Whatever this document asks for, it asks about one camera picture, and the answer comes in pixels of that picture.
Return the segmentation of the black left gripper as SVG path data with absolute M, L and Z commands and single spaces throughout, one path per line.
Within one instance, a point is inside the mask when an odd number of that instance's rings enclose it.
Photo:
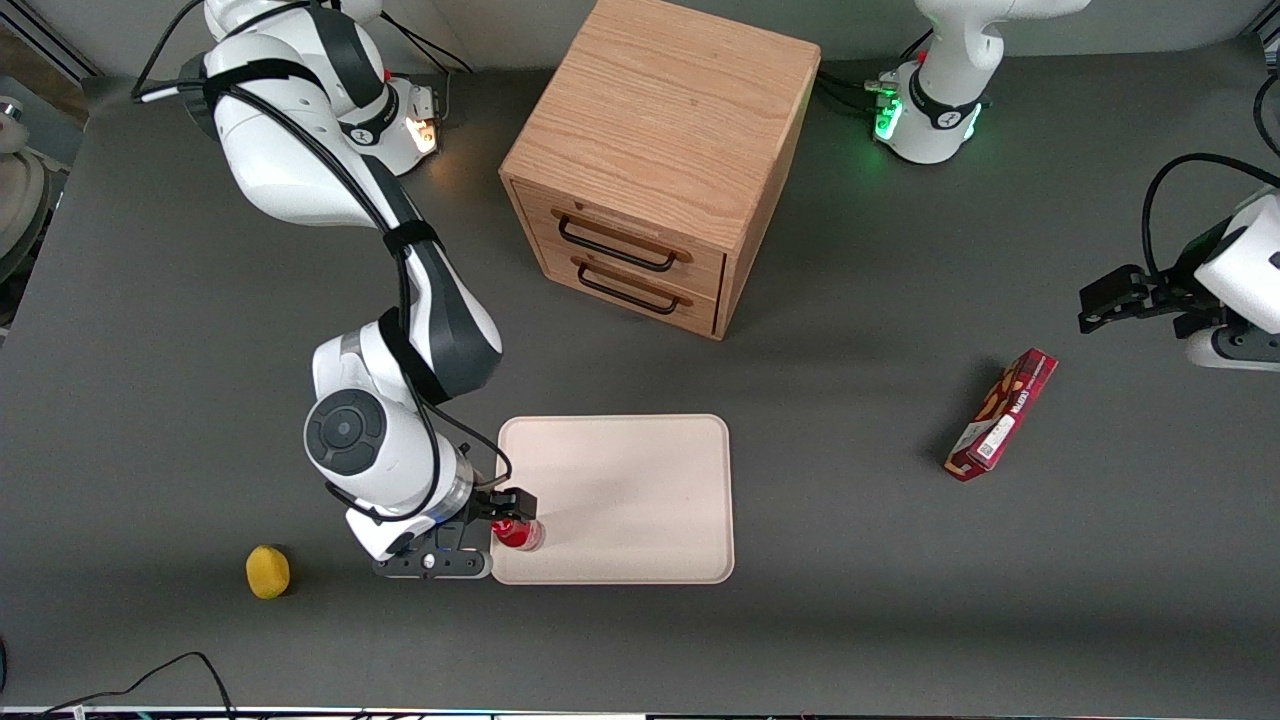
M 1144 273 L 1140 266 L 1126 264 L 1084 288 L 1076 324 L 1082 334 L 1091 334 L 1134 315 L 1143 320 L 1171 315 L 1174 337 L 1189 340 L 1198 332 L 1219 328 L 1219 301 L 1193 272 L 1170 266 Z

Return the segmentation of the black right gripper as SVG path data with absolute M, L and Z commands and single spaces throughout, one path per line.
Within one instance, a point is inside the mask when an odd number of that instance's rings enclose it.
M 490 519 L 531 523 L 538 519 L 538 497 L 527 491 L 513 487 L 495 491 L 472 491 L 462 507 L 440 524 L 440 551 L 453 552 L 471 550 L 468 541 L 475 541 L 481 532 L 475 530 Z

